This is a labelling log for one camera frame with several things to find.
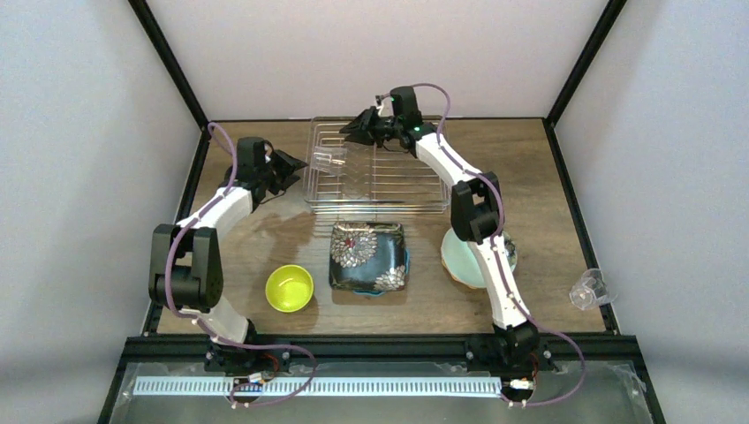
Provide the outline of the metal wire dish rack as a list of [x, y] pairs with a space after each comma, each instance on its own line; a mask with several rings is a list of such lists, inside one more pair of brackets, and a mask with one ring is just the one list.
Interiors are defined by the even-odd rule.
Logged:
[[[406, 153], [395, 140], [377, 146], [344, 141], [342, 117], [311, 120], [303, 185], [307, 205], [320, 214], [442, 213], [450, 203], [447, 186], [426, 164]], [[348, 150], [345, 174], [313, 170], [309, 163], [317, 146]]]

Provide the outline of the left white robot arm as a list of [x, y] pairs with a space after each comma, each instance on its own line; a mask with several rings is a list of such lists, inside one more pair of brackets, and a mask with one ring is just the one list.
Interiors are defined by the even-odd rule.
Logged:
[[148, 295], [179, 318], [190, 319], [221, 345], [246, 345], [252, 322], [223, 295], [220, 241], [249, 217], [267, 195], [285, 193], [307, 163], [261, 137], [227, 147], [231, 165], [209, 201], [152, 234]]

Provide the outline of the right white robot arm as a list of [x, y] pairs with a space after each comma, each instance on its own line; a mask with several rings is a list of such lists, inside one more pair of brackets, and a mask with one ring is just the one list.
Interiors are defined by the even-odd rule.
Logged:
[[437, 123], [423, 117], [416, 90], [416, 85], [392, 88], [340, 133], [350, 142], [379, 148], [397, 140], [449, 187], [451, 229], [479, 267], [499, 345], [508, 357], [526, 354], [538, 346], [540, 336], [507, 258], [498, 178], [472, 166], [450, 145], [443, 130], [444, 117]]

